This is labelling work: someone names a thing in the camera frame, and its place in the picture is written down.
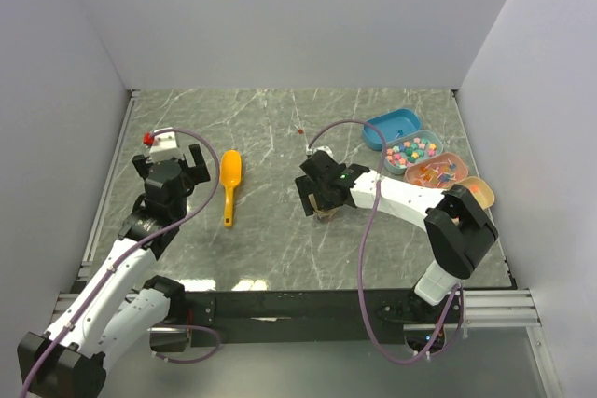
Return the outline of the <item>beige round jar lid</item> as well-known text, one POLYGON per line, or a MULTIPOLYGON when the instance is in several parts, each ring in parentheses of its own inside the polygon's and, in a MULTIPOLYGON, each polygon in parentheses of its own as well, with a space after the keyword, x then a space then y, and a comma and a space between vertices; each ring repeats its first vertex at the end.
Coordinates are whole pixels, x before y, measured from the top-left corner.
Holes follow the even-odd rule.
POLYGON ((330 209, 330 210, 314 209, 313 216, 318 222, 325 224, 333 219, 333 217, 336 215, 338 210, 339 210, 338 208, 334 208, 334 209, 330 209))

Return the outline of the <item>yellow plastic scoop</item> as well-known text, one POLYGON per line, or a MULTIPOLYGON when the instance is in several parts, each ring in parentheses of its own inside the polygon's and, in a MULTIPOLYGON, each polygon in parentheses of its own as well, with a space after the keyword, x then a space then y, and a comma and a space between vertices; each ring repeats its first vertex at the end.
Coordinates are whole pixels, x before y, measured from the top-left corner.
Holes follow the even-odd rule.
POLYGON ((241 154, 237 150, 226 151, 220 163, 220 184, 225 192, 223 223, 225 227, 232 227, 234 214, 234 192, 242 180, 243 163, 241 154))

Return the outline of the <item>blue lollipop tray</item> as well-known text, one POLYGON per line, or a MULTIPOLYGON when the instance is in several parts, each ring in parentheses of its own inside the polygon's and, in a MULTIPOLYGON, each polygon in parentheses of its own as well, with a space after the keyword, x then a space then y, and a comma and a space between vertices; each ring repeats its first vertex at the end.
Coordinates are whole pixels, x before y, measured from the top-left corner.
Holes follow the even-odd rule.
MULTIPOLYGON (((371 118, 368 120, 368 123, 376 127, 382 133, 387 143, 412 134, 422 127, 420 118, 407 108, 399 108, 371 118)), ((380 151, 382 149, 381 138, 371 127, 363 127, 362 138, 368 148, 375 151, 380 151)))

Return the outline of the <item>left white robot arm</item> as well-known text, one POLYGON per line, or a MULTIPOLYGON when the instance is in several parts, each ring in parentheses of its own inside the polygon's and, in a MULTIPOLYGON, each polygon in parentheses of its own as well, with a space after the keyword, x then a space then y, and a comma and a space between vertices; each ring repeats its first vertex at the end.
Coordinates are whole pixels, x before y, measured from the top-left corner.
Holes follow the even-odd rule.
POLYGON ((144 191, 125 219, 101 267, 67 310, 42 334, 27 333, 17 347, 22 397, 96 397, 118 358, 151 327, 188 334, 191 311, 183 284, 161 276, 137 279, 155 264, 183 224, 194 217, 187 198, 210 181, 201 148, 185 157, 178 144, 151 146, 132 162, 144 191))

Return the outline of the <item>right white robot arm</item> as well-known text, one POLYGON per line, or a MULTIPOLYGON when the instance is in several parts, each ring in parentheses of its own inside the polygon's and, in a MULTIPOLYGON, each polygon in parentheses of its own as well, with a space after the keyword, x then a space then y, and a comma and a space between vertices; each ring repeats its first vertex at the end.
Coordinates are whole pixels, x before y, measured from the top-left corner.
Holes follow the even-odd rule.
POLYGON ((416 186, 362 165, 336 162, 318 150, 300 165, 295 179, 307 216, 347 205, 375 210, 422 229, 434 260, 413 288, 410 314, 429 323, 442 311, 444 296, 466 280, 498 239, 498 230, 462 185, 447 190, 416 186))

